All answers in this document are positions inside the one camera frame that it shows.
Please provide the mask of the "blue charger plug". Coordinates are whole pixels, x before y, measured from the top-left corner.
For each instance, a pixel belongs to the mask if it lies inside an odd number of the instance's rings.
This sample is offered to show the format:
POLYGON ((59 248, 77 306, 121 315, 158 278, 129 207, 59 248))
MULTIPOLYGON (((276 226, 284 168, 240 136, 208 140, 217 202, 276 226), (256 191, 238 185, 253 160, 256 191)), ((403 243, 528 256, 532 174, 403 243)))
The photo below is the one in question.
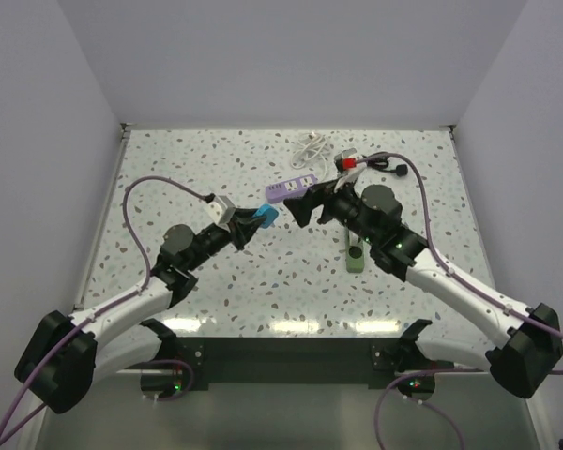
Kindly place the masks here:
POLYGON ((254 218, 259 218, 261 220, 259 227, 262 229, 269 228, 278 216, 279 211, 268 203, 261 205, 253 214, 254 218))

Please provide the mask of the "green power strip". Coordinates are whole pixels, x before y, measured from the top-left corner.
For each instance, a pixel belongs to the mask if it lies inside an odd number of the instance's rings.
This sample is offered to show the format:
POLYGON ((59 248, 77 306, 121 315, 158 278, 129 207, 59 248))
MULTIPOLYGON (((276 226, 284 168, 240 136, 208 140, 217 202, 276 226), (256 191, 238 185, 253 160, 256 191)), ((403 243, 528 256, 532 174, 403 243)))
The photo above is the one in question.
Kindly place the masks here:
POLYGON ((365 267, 363 242, 360 237, 345 229, 345 268, 348 273, 360 274, 365 267))

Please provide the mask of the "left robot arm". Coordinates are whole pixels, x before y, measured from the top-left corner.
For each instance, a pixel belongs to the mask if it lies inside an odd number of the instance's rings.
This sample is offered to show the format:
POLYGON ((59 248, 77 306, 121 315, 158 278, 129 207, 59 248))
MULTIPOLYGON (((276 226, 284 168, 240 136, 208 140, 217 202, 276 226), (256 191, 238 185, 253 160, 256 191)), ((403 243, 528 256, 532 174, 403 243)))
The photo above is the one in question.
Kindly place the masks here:
POLYGON ((55 413, 81 401, 99 376, 116 369, 106 350, 126 332, 185 299, 197 283, 192 273, 225 247, 243 249, 278 212, 270 205, 237 208, 224 225, 211 223, 200 232, 177 224, 163 243, 148 278, 117 297, 70 315, 44 316, 14 369, 15 378, 55 413))

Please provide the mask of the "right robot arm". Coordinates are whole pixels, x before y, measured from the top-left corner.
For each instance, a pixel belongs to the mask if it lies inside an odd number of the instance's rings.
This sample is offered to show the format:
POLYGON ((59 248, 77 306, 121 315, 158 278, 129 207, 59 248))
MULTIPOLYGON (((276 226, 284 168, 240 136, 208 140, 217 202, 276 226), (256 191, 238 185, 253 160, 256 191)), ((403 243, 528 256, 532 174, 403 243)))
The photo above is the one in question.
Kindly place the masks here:
POLYGON ((493 344, 475 356, 448 345, 433 345, 413 336, 399 346, 402 362, 421 368, 433 359, 449 360, 489 371, 498 384, 518 398, 532 398, 563 356, 557 313, 545 304, 531 307, 490 288, 442 258, 423 236, 402 221, 403 207, 390 187, 369 185, 356 193, 352 184, 313 185, 284 206, 297 225, 306 227, 316 208, 319 224, 340 222, 370 246, 375 265, 389 275, 435 296, 473 323, 493 344))

